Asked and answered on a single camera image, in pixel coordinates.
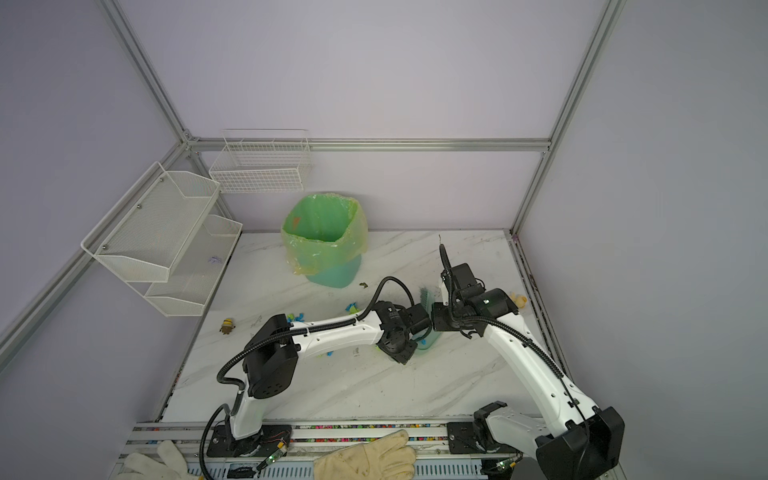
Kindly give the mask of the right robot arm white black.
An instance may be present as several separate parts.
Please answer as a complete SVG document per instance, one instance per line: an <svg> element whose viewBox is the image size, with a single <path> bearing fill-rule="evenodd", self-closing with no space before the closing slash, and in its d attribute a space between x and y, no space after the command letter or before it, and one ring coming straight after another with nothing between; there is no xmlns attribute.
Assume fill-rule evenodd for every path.
<svg viewBox="0 0 768 480"><path fill-rule="evenodd" d="M486 409L480 423L491 440L534 458L548 479L596 479L617 467L625 431L621 415L598 407L574 384L505 291L486 289L466 263L444 266L441 278L443 300L432 309L434 327L484 338L540 412L531 418L504 403Z"/></svg>

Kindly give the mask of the green plastic dustpan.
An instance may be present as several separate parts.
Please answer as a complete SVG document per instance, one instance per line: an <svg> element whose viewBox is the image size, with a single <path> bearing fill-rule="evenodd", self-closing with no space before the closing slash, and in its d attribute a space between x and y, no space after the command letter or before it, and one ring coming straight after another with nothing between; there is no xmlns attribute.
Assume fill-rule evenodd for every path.
<svg viewBox="0 0 768 480"><path fill-rule="evenodd" d="M419 332L413 340L416 342L418 351L426 351L439 339L441 332L433 328L427 328Z"/></svg>

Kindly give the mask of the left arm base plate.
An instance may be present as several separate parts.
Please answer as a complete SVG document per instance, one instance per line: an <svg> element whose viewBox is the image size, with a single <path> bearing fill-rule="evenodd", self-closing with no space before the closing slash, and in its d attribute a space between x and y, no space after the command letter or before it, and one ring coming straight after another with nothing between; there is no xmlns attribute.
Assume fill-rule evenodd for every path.
<svg viewBox="0 0 768 480"><path fill-rule="evenodd" d="M290 425L263 425L257 434L236 440L227 434L224 424L216 425L213 428L206 456L266 458L277 451L280 444L287 447L292 433L293 429Z"/></svg>

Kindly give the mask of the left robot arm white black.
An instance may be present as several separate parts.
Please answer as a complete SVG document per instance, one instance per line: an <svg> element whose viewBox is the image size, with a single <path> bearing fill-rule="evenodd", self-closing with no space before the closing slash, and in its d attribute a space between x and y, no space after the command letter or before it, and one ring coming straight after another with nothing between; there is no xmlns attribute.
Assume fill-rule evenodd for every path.
<svg viewBox="0 0 768 480"><path fill-rule="evenodd" d="M288 389L301 361L374 345L390 359L406 364L431 327L422 305L405 307L387 301L315 322L293 323L284 314L273 316L216 375L218 383L237 387L227 434L237 441L259 435L268 400Z"/></svg>

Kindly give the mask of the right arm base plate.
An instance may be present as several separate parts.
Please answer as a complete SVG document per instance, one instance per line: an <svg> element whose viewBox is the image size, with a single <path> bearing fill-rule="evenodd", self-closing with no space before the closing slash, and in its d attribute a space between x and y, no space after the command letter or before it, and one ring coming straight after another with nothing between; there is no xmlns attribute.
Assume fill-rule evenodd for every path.
<svg viewBox="0 0 768 480"><path fill-rule="evenodd" d="M451 454L521 454L514 447L496 442L489 433L482 433L473 422L449 422L446 428Z"/></svg>

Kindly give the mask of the green hand brush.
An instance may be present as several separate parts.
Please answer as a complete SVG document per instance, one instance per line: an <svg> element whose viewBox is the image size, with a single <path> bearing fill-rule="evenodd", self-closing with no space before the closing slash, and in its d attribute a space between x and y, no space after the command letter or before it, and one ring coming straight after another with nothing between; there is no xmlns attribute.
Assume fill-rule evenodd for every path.
<svg viewBox="0 0 768 480"><path fill-rule="evenodd" d="M430 312L435 302L435 294L429 287L422 286L419 288L419 299L422 307Z"/></svg>

